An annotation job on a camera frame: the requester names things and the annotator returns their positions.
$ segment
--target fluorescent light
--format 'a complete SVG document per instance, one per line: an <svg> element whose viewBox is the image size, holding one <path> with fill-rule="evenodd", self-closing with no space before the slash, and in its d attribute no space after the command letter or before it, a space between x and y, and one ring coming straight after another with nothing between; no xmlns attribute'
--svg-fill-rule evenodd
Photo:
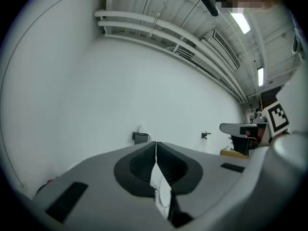
<svg viewBox="0 0 308 231"><path fill-rule="evenodd" d="M259 78L259 86L263 86L263 80L264 80L264 68L258 69L258 78Z"/></svg>
<svg viewBox="0 0 308 231"><path fill-rule="evenodd" d="M242 13L231 13L244 34L250 31L250 26Z"/></svg>

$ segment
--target black rubber pad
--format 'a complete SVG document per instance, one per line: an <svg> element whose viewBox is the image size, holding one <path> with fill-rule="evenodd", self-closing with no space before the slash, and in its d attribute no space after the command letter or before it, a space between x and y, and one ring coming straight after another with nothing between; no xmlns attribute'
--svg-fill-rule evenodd
<svg viewBox="0 0 308 231"><path fill-rule="evenodd" d="M114 167L117 183L130 194L138 197L155 197L150 186L155 165L156 142L145 144L140 149L122 157Z"/></svg>
<svg viewBox="0 0 308 231"><path fill-rule="evenodd" d="M229 169L229 170L233 170L233 171L239 172L239 173L242 173L244 171L244 169L245 169L245 167L237 166L237 165L234 165L234 164L228 164L228 163L224 163L224 164L222 164L220 166L224 167L226 169Z"/></svg>
<svg viewBox="0 0 308 231"><path fill-rule="evenodd" d="M194 159L157 142L157 165L162 171L175 195L189 194L203 176L201 165Z"/></svg>
<svg viewBox="0 0 308 231"><path fill-rule="evenodd" d="M58 222L63 223L81 198L88 185L74 182L69 188L46 210L46 213Z"/></svg>

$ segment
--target ceiling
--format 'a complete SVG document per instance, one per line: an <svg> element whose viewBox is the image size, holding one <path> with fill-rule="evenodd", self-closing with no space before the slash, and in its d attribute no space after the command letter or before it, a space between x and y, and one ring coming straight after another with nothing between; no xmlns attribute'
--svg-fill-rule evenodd
<svg viewBox="0 0 308 231"><path fill-rule="evenodd" d="M251 30L243 34L230 13L219 7L219 4L217 6L220 14L213 17L200 0L106 0L107 11L125 11L157 17L185 29L199 40L207 32L216 29L238 55L241 67L232 74L246 97L286 83L300 65L299 57L291 52L294 26L289 12L280 5L267 11L245 12ZM151 23L131 18L107 17L106 20L153 26ZM150 37L149 33L132 28L113 26L110 29L111 34L139 37L163 48L177 45L165 38L154 34ZM161 26L155 25L155 29L180 38L174 31ZM187 39L183 41L195 46ZM265 84L262 87L258 86L259 67L265 68Z"/></svg>

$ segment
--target air vent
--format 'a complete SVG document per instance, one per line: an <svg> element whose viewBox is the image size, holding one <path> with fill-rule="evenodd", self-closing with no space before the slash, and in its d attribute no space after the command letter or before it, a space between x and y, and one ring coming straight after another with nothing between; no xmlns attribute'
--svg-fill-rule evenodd
<svg viewBox="0 0 308 231"><path fill-rule="evenodd" d="M236 54L233 51L233 46L226 42L226 40L217 32L212 30L208 32L201 43L206 45L213 51L213 53L226 65L231 71L238 70L241 66ZM196 46L196 49L200 52L204 52L200 47Z"/></svg>
<svg viewBox="0 0 308 231"><path fill-rule="evenodd" d="M229 44L226 42L226 40L215 30L213 37L221 44L222 47L225 48L228 55L232 58L234 64L237 68L240 68L240 62L237 59L236 55L234 54L233 50L229 46Z"/></svg>

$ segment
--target white wall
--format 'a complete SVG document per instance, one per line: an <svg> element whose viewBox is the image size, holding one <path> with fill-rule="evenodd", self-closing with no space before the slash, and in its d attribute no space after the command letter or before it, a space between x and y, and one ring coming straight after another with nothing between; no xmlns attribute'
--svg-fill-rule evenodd
<svg viewBox="0 0 308 231"><path fill-rule="evenodd" d="M97 39L76 66L59 114L62 170L133 144L143 124L153 141L219 154L221 123L241 123L236 100L204 75L145 46ZM208 140L201 133L211 132Z"/></svg>
<svg viewBox="0 0 308 231"><path fill-rule="evenodd" d="M1 96L3 140L29 197L59 175L56 118L61 93L79 56L99 34L93 16L99 8L99 0L31 0L2 48L1 81L8 66ZM18 188L2 142L1 155Z"/></svg>

